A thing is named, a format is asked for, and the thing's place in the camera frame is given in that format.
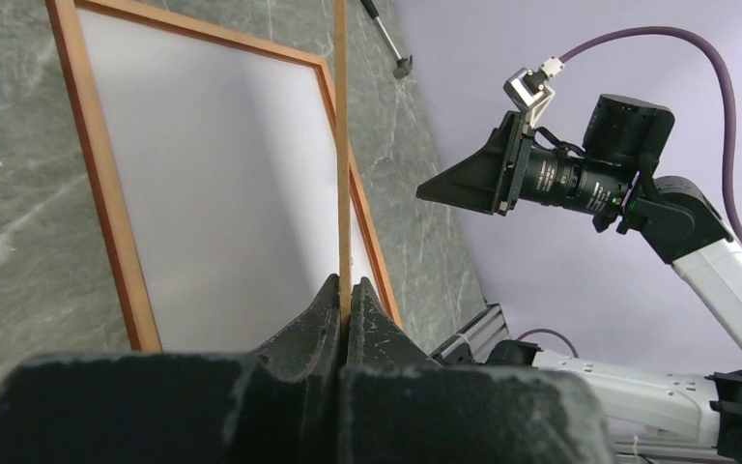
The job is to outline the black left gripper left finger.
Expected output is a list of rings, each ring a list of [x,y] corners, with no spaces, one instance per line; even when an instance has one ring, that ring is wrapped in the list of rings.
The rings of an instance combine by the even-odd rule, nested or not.
[[[338,278],[247,353],[55,354],[0,384],[0,463],[333,463]]]

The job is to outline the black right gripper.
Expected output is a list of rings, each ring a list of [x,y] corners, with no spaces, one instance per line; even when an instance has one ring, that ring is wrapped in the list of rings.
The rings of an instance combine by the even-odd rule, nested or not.
[[[655,171],[675,118],[665,106],[601,95],[581,144],[505,113],[485,144],[416,189],[418,199],[486,215],[520,200],[590,216],[594,229],[640,233],[666,264],[733,235],[700,189]]]

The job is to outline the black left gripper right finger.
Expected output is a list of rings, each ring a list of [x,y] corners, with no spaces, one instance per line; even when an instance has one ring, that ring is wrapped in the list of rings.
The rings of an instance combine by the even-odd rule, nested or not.
[[[520,365],[443,366],[353,290],[340,372],[342,463],[611,463],[604,414],[585,381]]]

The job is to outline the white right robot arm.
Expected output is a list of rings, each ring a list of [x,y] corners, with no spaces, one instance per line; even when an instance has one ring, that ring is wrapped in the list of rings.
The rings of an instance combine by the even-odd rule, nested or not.
[[[571,143],[510,111],[416,194],[506,217],[482,240],[513,337],[628,424],[621,452],[742,463],[742,245],[696,184],[657,175],[673,124],[602,95]]]

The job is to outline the brown backing board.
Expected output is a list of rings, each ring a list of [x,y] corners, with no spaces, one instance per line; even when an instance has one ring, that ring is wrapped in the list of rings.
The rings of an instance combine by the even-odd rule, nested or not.
[[[347,109],[347,27],[346,1],[333,2],[335,144],[337,173],[337,217],[339,251],[339,304],[341,322],[346,324],[351,313],[351,193],[350,143]]]

